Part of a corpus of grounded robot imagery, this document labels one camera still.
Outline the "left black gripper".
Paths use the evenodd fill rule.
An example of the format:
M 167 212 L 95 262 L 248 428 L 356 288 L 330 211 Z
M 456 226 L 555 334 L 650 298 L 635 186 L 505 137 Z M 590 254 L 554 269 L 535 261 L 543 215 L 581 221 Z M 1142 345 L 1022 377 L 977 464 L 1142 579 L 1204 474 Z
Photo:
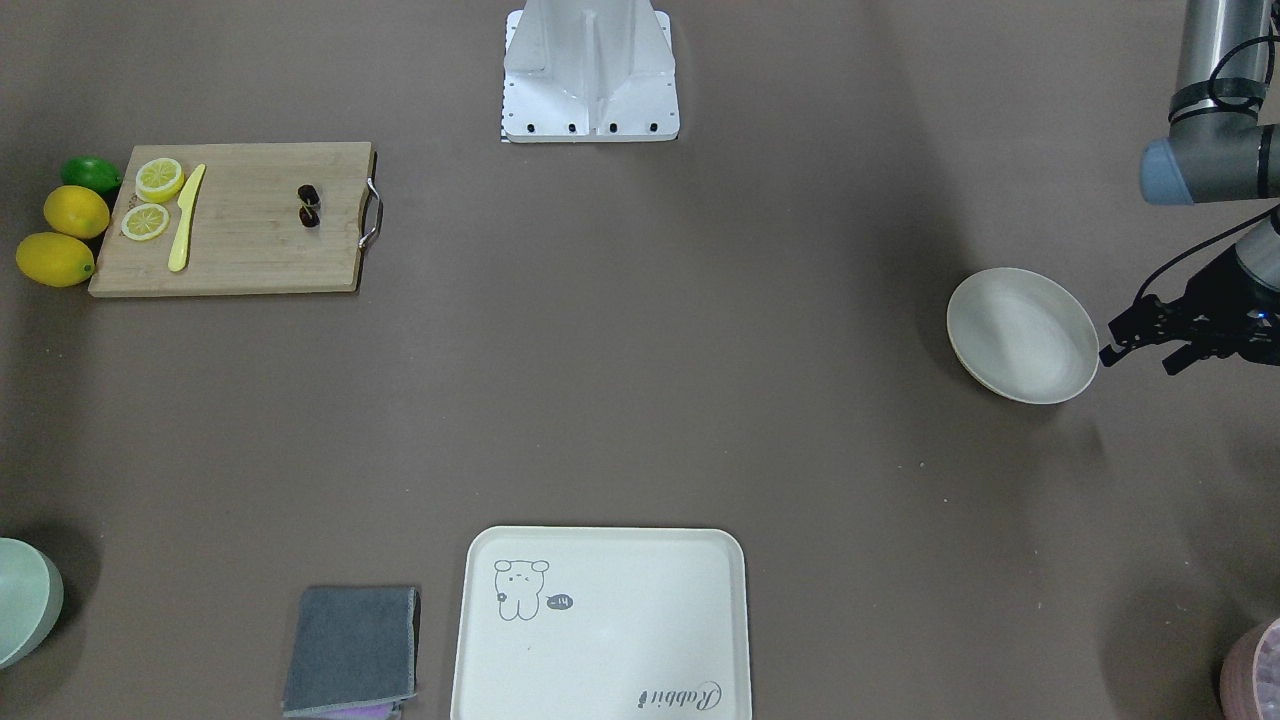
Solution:
M 1175 342 L 1179 347 L 1162 360 L 1169 375 L 1233 355 L 1276 366 L 1277 310 L 1277 291 L 1254 278 L 1236 251 L 1226 250 L 1187 282 L 1179 299 L 1165 302 L 1146 293 L 1112 319 L 1115 341 L 1100 350 L 1100 363 L 1115 366 L 1135 348 Z

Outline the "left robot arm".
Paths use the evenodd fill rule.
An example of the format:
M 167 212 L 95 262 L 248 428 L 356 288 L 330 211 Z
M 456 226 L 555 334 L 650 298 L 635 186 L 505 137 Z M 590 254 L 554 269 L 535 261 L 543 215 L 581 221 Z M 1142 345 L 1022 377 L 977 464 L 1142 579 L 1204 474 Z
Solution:
M 1275 1 L 1190 1 L 1167 133 L 1140 158 L 1142 197 L 1157 206 L 1268 200 L 1279 195 L 1279 131 L 1260 122 L 1277 76 Z M 1231 241 L 1183 295 L 1164 301 L 1143 284 L 1108 323 L 1100 361 L 1175 343 L 1164 369 L 1175 375 L 1211 357 L 1277 364 L 1277 210 L 1225 232 Z

